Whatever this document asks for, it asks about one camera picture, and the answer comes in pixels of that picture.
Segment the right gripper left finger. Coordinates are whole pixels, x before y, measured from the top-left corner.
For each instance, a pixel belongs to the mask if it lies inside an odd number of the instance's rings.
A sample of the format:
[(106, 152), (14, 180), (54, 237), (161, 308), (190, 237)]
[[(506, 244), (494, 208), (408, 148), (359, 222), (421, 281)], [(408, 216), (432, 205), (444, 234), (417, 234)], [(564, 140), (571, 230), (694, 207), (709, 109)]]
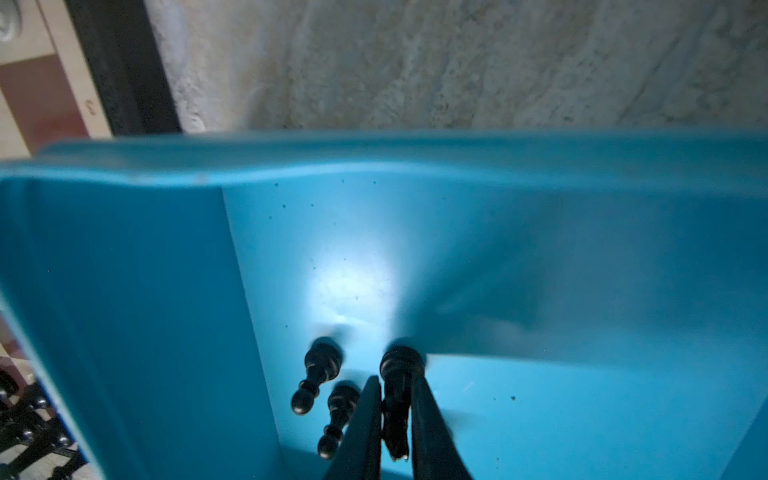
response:
[(379, 377), (368, 378), (340, 448), (324, 480), (380, 480), (382, 392)]

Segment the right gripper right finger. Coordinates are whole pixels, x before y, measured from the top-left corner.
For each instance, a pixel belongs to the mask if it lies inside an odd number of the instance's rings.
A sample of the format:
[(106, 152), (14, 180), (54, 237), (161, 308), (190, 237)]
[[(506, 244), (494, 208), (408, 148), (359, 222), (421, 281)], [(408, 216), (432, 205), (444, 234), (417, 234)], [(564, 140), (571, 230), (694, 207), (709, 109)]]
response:
[(471, 479), (424, 376), (412, 380), (411, 392), (414, 478)]

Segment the black chess piece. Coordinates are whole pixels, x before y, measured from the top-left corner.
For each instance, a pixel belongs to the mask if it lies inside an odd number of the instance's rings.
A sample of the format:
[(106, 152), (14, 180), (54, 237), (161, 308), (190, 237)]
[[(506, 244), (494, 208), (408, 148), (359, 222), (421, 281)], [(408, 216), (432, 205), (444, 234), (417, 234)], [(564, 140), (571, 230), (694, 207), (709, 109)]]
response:
[(384, 382), (382, 439), (393, 461), (407, 460), (412, 380), (423, 376), (425, 361), (418, 351), (404, 345), (391, 347), (380, 363)]

